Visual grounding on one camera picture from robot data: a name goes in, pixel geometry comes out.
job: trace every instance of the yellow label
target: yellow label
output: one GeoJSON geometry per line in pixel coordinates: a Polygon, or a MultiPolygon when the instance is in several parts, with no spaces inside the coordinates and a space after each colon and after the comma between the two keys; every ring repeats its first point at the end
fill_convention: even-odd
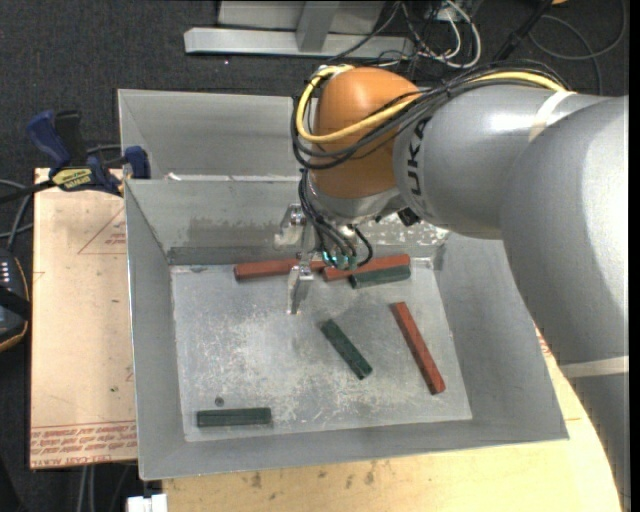
{"type": "Polygon", "coordinates": [[[91,169],[87,167],[68,167],[61,169],[51,178],[56,185],[64,185],[65,188],[73,188],[84,183],[91,182],[91,169]]]}
{"type": "Polygon", "coordinates": [[[66,181],[65,183],[62,184],[62,186],[68,190],[70,188],[75,188],[75,187],[79,187],[80,185],[84,185],[85,183],[91,183],[90,176],[81,176],[74,180],[66,181]]]}

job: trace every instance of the metal stand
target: metal stand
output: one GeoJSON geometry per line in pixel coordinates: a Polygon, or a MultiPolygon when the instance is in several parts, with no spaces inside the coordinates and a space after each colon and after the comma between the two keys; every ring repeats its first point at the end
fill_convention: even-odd
{"type": "MultiPolygon", "coordinates": [[[[329,33],[335,25],[336,17],[342,13],[340,4],[337,1],[304,2],[295,31],[192,28],[184,34],[185,51],[196,54],[331,57],[348,50],[366,37],[360,34],[329,33]]],[[[408,41],[403,37],[377,36],[354,51],[351,57],[376,58],[383,52],[401,52],[407,44],[408,41]]]]}

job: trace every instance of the gray robot arm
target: gray robot arm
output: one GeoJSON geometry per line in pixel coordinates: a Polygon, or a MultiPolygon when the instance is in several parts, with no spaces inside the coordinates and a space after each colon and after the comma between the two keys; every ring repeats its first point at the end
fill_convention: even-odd
{"type": "Polygon", "coordinates": [[[628,97],[482,88],[405,130],[394,173],[421,218],[503,240],[630,509],[628,105],[628,97]]]}

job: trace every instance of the wire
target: wire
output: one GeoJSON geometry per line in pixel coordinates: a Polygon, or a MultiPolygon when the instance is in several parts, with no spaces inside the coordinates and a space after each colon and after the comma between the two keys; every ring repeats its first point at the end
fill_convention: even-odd
{"type": "MultiPolygon", "coordinates": [[[[6,179],[2,179],[0,178],[0,185],[5,185],[8,187],[13,187],[15,189],[18,190],[22,190],[25,189],[26,187],[16,181],[11,181],[11,180],[6,180],[6,179]]],[[[16,237],[16,235],[20,234],[20,233],[24,233],[25,231],[30,230],[33,227],[33,223],[31,224],[27,224],[26,226],[22,226],[21,228],[18,228],[18,226],[20,225],[20,221],[22,220],[22,217],[24,216],[24,213],[26,211],[26,206],[24,208],[22,208],[22,206],[20,207],[20,209],[18,210],[18,213],[16,214],[14,221],[13,221],[13,227],[11,228],[10,231],[6,231],[4,233],[0,233],[0,238],[9,238],[9,244],[10,247],[13,246],[13,241],[16,237]]]]}
{"type": "Polygon", "coordinates": [[[16,214],[15,219],[13,219],[13,226],[11,227],[11,231],[9,232],[9,240],[7,241],[7,250],[11,252],[13,250],[13,243],[15,242],[16,235],[18,234],[18,226],[20,225],[20,221],[22,217],[24,217],[24,213],[29,206],[29,202],[31,201],[31,196],[27,196],[22,200],[22,204],[18,209],[18,213],[16,214]]]}
{"type": "MultiPolygon", "coordinates": [[[[618,37],[616,37],[615,41],[613,43],[611,43],[609,46],[607,46],[606,48],[603,48],[602,50],[598,50],[598,51],[592,51],[591,49],[588,49],[587,51],[589,52],[588,55],[565,55],[562,53],[557,53],[554,52],[553,50],[550,50],[549,48],[542,46],[534,37],[532,33],[529,33],[529,38],[531,39],[531,42],[536,45],[540,50],[542,50],[543,52],[551,55],[552,57],[556,57],[557,59],[564,59],[564,60],[589,60],[589,59],[594,59],[596,57],[600,57],[601,55],[604,55],[607,52],[610,52],[611,50],[613,50],[616,46],[618,46],[618,44],[620,44],[620,41],[622,41],[622,38],[624,37],[624,34],[627,31],[627,25],[629,24],[629,15],[627,13],[627,5],[625,3],[625,0],[620,0],[620,4],[622,6],[622,28],[620,29],[620,33],[618,34],[618,37]]],[[[567,27],[569,30],[571,30],[576,36],[578,36],[583,44],[585,44],[585,48],[589,48],[589,43],[587,43],[585,41],[585,39],[582,37],[582,34],[580,34],[578,32],[577,29],[575,29],[572,25],[570,25],[569,23],[567,23],[564,20],[561,20],[560,18],[556,18],[555,16],[549,16],[549,15],[544,15],[542,16],[542,18],[547,19],[547,20],[551,20],[551,21],[555,21],[557,23],[560,23],[561,25],[564,25],[565,27],[567,27]]]]}
{"type": "MultiPolygon", "coordinates": [[[[331,73],[334,70],[332,68],[322,68],[318,71],[317,75],[321,76],[322,79],[326,79],[331,76],[331,73]]],[[[313,169],[329,169],[339,165],[340,163],[344,163],[349,158],[353,157],[355,152],[363,147],[364,145],[372,142],[374,139],[383,135],[384,133],[389,132],[391,129],[397,127],[403,122],[408,121],[408,116],[411,113],[415,112],[416,108],[421,109],[420,113],[424,110],[432,107],[433,98],[442,96],[442,94],[446,95],[445,99],[449,99],[454,92],[454,89],[458,89],[458,92],[465,89],[465,84],[470,84],[471,82],[476,82],[476,85],[486,85],[481,82],[492,82],[495,83],[497,81],[515,81],[519,83],[525,84],[534,84],[539,87],[545,87],[552,90],[565,90],[564,85],[557,80],[554,76],[540,72],[537,70],[530,69],[518,69],[512,68],[508,70],[495,70],[492,67],[486,67],[482,72],[477,73],[474,70],[471,70],[468,73],[462,74],[459,77],[456,77],[454,80],[445,83],[443,86],[438,88],[430,89],[427,91],[418,90],[415,92],[409,93],[410,95],[414,95],[414,98],[409,101],[401,101],[395,105],[392,105],[382,111],[378,111],[374,115],[368,116],[365,119],[361,120],[358,123],[350,125],[346,128],[338,130],[337,132],[333,132],[332,134],[326,136],[314,136],[306,132],[304,130],[304,113],[306,111],[306,105],[309,102],[309,98],[311,95],[311,91],[315,89],[318,85],[318,80],[316,80],[317,75],[314,75],[307,85],[305,89],[305,93],[300,97],[299,100],[296,100],[294,103],[294,115],[292,116],[291,123],[291,133],[292,140],[294,145],[294,155],[298,159],[300,163],[305,165],[306,167],[313,169]],[[352,144],[346,148],[341,148],[335,151],[323,151],[317,152],[306,148],[298,139],[298,137],[302,137],[303,139],[308,140],[309,142],[327,142],[334,141],[338,138],[342,138],[345,134],[353,134],[356,131],[362,130],[364,127],[371,126],[373,124],[383,124],[373,128],[370,132],[368,132],[364,137],[362,137],[357,143],[352,144]],[[328,163],[314,163],[301,158],[300,153],[305,153],[309,156],[316,156],[321,158],[326,157],[337,157],[334,161],[328,163]]]]}
{"type": "MultiPolygon", "coordinates": [[[[435,10],[432,11],[431,12],[431,18],[435,17],[436,12],[439,12],[440,10],[441,10],[441,8],[438,8],[437,11],[435,11],[435,10]]],[[[434,60],[439,60],[440,62],[446,63],[446,59],[450,59],[450,58],[455,57],[456,55],[458,55],[458,53],[460,52],[460,49],[462,48],[462,38],[460,36],[460,31],[458,30],[458,27],[456,26],[455,22],[451,18],[451,14],[449,14],[448,11],[445,11],[445,12],[446,12],[447,17],[449,18],[448,23],[449,23],[449,25],[451,25],[451,27],[452,27],[452,29],[454,31],[454,34],[456,36],[456,48],[453,51],[447,50],[446,52],[444,52],[442,54],[436,54],[435,52],[433,52],[429,48],[429,45],[425,42],[424,38],[421,37],[418,34],[418,32],[416,31],[415,27],[413,26],[413,23],[411,23],[411,19],[409,17],[409,11],[407,10],[407,6],[406,6],[406,4],[404,2],[402,3],[402,12],[404,13],[404,18],[405,18],[405,23],[407,24],[407,28],[409,29],[409,31],[411,32],[413,37],[416,39],[418,44],[424,50],[424,53],[422,53],[422,56],[430,57],[430,58],[432,58],[434,60]]]]}
{"type": "Polygon", "coordinates": [[[447,0],[446,3],[449,7],[456,10],[458,14],[462,17],[462,19],[464,19],[471,27],[471,32],[475,41],[475,56],[470,62],[467,62],[464,64],[458,64],[450,61],[450,59],[458,55],[458,53],[460,52],[460,49],[462,48],[462,38],[460,36],[460,32],[458,30],[456,23],[453,21],[453,19],[451,18],[451,14],[448,11],[446,11],[446,14],[447,14],[447,17],[449,18],[449,24],[453,27],[453,30],[455,32],[457,46],[456,46],[456,49],[453,50],[452,52],[446,51],[442,54],[434,53],[429,48],[429,46],[424,41],[424,39],[420,37],[420,35],[416,32],[415,27],[413,26],[413,24],[411,23],[411,20],[409,19],[409,13],[407,11],[407,8],[403,3],[402,10],[405,15],[405,22],[407,24],[407,27],[409,28],[410,32],[415,37],[416,41],[418,42],[418,44],[421,46],[423,50],[423,51],[419,51],[418,55],[420,57],[425,57],[431,60],[441,62],[442,64],[445,64],[446,66],[454,69],[466,69],[466,68],[475,66],[480,60],[480,57],[482,55],[482,40],[480,39],[480,33],[478,32],[478,29],[475,26],[475,23],[473,23],[473,21],[471,20],[471,17],[466,12],[464,12],[458,5],[456,5],[451,0],[447,0]]]}
{"type": "Polygon", "coordinates": [[[351,53],[355,52],[356,50],[362,48],[366,43],[368,43],[371,39],[373,39],[375,36],[377,36],[380,32],[382,32],[384,29],[386,29],[389,24],[394,20],[394,18],[396,17],[396,14],[398,14],[398,8],[400,7],[400,3],[401,2],[395,2],[393,4],[393,10],[391,11],[391,14],[389,15],[389,18],[387,19],[387,21],[385,21],[382,26],[380,28],[378,28],[377,30],[371,32],[371,34],[369,34],[368,36],[366,36],[364,39],[362,39],[358,44],[352,46],[351,48],[349,48],[348,50],[345,50],[344,52],[338,53],[337,55],[334,55],[333,57],[331,57],[330,59],[327,59],[327,62],[333,62],[339,59],[342,59],[343,57],[346,57],[347,55],[350,55],[351,53]]]}
{"type": "Polygon", "coordinates": [[[508,62],[507,61],[491,62],[490,64],[487,64],[484,66],[484,68],[493,68],[493,69],[500,69],[502,67],[506,67],[506,68],[517,67],[518,69],[521,69],[521,70],[525,69],[527,71],[532,71],[542,76],[546,76],[550,80],[553,80],[554,82],[562,85],[562,87],[564,87],[568,91],[571,90],[571,86],[569,85],[569,83],[566,80],[564,80],[560,75],[558,75],[558,73],[553,68],[551,68],[548,64],[545,64],[544,62],[540,62],[537,60],[519,57],[519,58],[509,59],[508,62]]]}
{"type": "Polygon", "coordinates": [[[80,479],[80,491],[78,492],[78,505],[76,506],[76,512],[82,512],[82,504],[84,502],[84,488],[87,483],[87,472],[89,466],[85,466],[82,469],[82,478],[80,479]]]}
{"type": "Polygon", "coordinates": [[[296,128],[300,136],[308,140],[309,142],[319,142],[319,143],[334,142],[338,139],[342,139],[343,137],[353,135],[354,133],[360,130],[364,130],[365,128],[369,128],[374,124],[377,124],[381,121],[384,121],[385,119],[390,118],[391,116],[400,112],[403,108],[405,108],[407,105],[413,102],[413,100],[404,101],[402,103],[389,107],[387,110],[383,112],[379,112],[375,115],[365,117],[362,121],[359,121],[355,124],[347,126],[346,128],[342,128],[341,130],[328,133],[326,135],[311,135],[304,128],[304,120],[303,120],[304,111],[306,110],[307,104],[311,97],[311,93],[315,88],[318,87],[319,81],[327,78],[328,76],[333,76],[335,72],[336,72],[335,67],[327,67],[327,68],[321,69],[311,79],[311,81],[309,82],[309,85],[307,85],[304,92],[302,93],[302,97],[300,98],[300,107],[297,109],[297,112],[296,112],[296,128]]]}
{"type": "Polygon", "coordinates": [[[507,40],[502,44],[497,53],[493,56],[493,61],[507,60],[514,50],[520,46],[522,40],[531,32],[533,27],[540,21],[540,17],[551,8],[553,0],[538,0],[535,10],[529,15],[525,22],[516,30],[511,32],[507,40]]]}
{"type": "Polygon", "coordinates": [[[87,155],[101,153],[102,151],[122,151],[122,146],[120,144],[97,145],[95,148],[87,149],[87,155]]]}
{"type": "Polygon", "coordinates": [[[469,13],[469,15],[474,18],[476,14],[478,14],[478,11],[480,10],[480,7],[482,7],[482,4],[484,3],[484,0],[475,0],[475,2],[473,2],[473,7],[471,8],[471,12],[469,13]]]}
{"type": "Polygon", "coordinates": [[[557,84],[553,80],[550,80],[543,76],[537,76],[537,75],[533,75],[531,73],[522,72],[522,71],[500,71],[500,72],[494,73],[493,75],[476,78],[475,81],[500,80],[500,79],[523,80],[523,81],[537,84],[546,89],[551,89],[552,91],[556,91],[556,92],[565,90],[564,87],[557,84]]]}
{"type": "Polygon", "coordinates": [[[89,478],[89,510],[96,512],[96,466],[91,466],[91,478],[89,478]]]}
{"type": "MultiPolygon", "coordinates": [[[[598,59],[595,56],[594,51],[591,49],[591,45],[589,44],[589,41],[586,40],[586,38],[578,31],[578,29],[576,29],[573,25],[570,25],[569,23],[567,23],[564,20],[561,20],[560,18],[556,18],[554,16],[548,16],[545,15],[543,16],[543,18],[546,19],[551,19],[553,21],[556,21],[557,23],[559,23],[560,25],[565,26],[567,29],[569,29],[571,32],[573,32],[573,34],[580,39],[580,42],[582,43],[582,45],[587,49],[587,51],[591,54],[589,56],[589,58],[591,59],[591,61],[593,62],[593,67],[596,71],[596,78],[597,78],[597,83],[598,83],[598,94],[600,96],[602,96],[603,94],[603,90],[602,90],[602,71],[600,70],[600,64],[598,64],[598,59]]],[[[559,57],[557,54],[554,54],[553,52],[549,52],[546,48],[544,48],[543,46],[541,46],[534,38],[531,34],[530,38],[531,38],[531,42],[534,44],[534,46],[536,46],[538,49],[542,50],[545,53],[548,53],[549,55],[551,55],[552,57],[558,57],[558,58],[563,58],[563,57],[559,57]]]]}
{"type": "Polygon", "coordinates": [[[35,192],[40,192],[41,190],[46,190],[55,186],[55,183],[53,183],[51,180],[47,180],[37,183],[36,185],[31,185],[29,187],[22,187],[16,192],[12,192],[11,194],[0,197],[0,204],[10,203],[11,201],[15,201],[16,199],[20,199],[21,197],[24,197],[26,195],[31,195],[35,192]]]}
{"type": "Polygon", "coordinates": [[[118,484],[116,485],[116,490],[113,493],[113,498],[111,498],[111,504],[109,505],[108,512],[115,511],[116,505],[118,503],[118,499],[120,498],[120,492],[122,491],[122,486],[124,485],[127,475],[129,474],[129,471],[131,470],[132,467],[133,466],[127,465],[127,467],[122,472],[122,476],[120,476],[120,480],[118,480],[118,484]]]}
{"type": "Polygon", "coordinates": [[[354,261],[357,258],[356,247],[347,237],[344,237],[334,226],[324,220],[324,218],[315,210],[309,197],[307,195],[309,180],[309,171],[303,169],[302,177],[298,184],[298,195],[300,197],[300,205],[306,218],[311,222],[316,229],[319,239],[319,248],[323,253],[323,259],[330,265],[336,268],[344,268],[345,263],[354,261]],[[344,261],[339,264],[336,257],[331,254],[331,251],[326,246],[324,237],[329,237],[338,248],[344,261]]]}
{"type": "Polygon", "coordinates": [[[364,237],[362,231],[360,231],[357,226],[353,226],[353,230],[356,232],[356,235],[358,235],[358,238],[362,240],[362,243],[365,245],[368,251],[367,257],[364,260],[358,262],[358,266],[362,267],[363,265],[369,263],[371,261],[371,258],[373,258],[373,247],[371,246],[369,240],[364,237]]]}

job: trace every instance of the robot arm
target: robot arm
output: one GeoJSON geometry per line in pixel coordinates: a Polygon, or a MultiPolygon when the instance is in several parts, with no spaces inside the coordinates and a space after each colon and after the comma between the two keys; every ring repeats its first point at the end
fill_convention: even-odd
{"type": "MultiPolygon", "coordinates": [[[[322,87],[313,134],[304,95],[292,120],[309,169],[307,215],[343,240],[359,223],[407,208],[467,236],[502,239],[630,509],[628,98],[574,94],[520,69],[487,68],[428,91],[381,69],[320,73],[307,87],[322,87]]],[[[341,251],[328,234],[321,240],[341,251]]]]}

